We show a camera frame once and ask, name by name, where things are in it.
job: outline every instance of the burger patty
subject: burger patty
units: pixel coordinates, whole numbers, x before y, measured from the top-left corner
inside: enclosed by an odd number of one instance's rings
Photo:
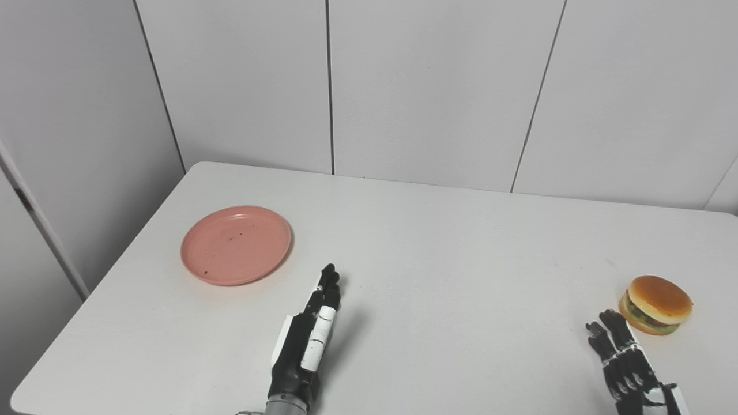
[[[679,327],[678,324],[661,323],[659,320],[655,320],[650,315],[644,313],[630,300],[630,295],[626,295],[625,299],[626,299],[626,305],[628,307],[628,312],[634,318],[638,319],[638,321],[648,325],[649,327],[652,327],[653,329],[656,329],[660,332],[673,332]]]

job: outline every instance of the pink plate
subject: pink plate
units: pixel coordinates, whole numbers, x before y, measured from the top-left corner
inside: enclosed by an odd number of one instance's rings
[[[215,285],[239,285],[265,276],[284,259],[289,224],[258,206],[233,206],[200,219],[182,241],[188,271]]]

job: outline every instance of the white wall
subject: white wall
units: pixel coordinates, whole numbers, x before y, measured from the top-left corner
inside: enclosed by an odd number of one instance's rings
[[[705,207],[738,155],[737,20],[732,1],[569,0],[515,191]]]
[[[563,4],[330,1],[336,174],[508,191],[527,143],[519,193],[738,211],[738,6],[569,0],[526,142]],[[185,165],[331,171],[323,0],[139,5]]]
[[[331,172],[325,0],[138,0],[187,168]]]
[[[336,174],[509,191],[561,1],[331,1]]]
[[[0,2],[0,68],[0,156],[92,289],[183,174],[134,3]]]
[[[81,302],[0,170],[0,415]]]

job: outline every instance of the robotic hand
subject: robotic hand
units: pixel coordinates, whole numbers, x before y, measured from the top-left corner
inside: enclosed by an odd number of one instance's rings
[[[318,365],[341,302],[338,280],[336,267],[328,264],[303,312],[285,319],[272,355],[272,384],[263,415],[307,415],[310,411],[320,389]]]
[[[585,326],[590,332],[590,345],[602,360],[604,379],[618,414],[689,415],[679,387],[658,380],[625,318],[611,309],[599,317],[610,330],[612,341],[600,323],[593,321]]]

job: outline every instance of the hamburger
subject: hamburger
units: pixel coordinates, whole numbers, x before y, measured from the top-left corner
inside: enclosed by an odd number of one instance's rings
[[[692,313],[692,300],[671,281],[656,275],[634,279],[618,305],[631,326],[650,335],[668,335]]]

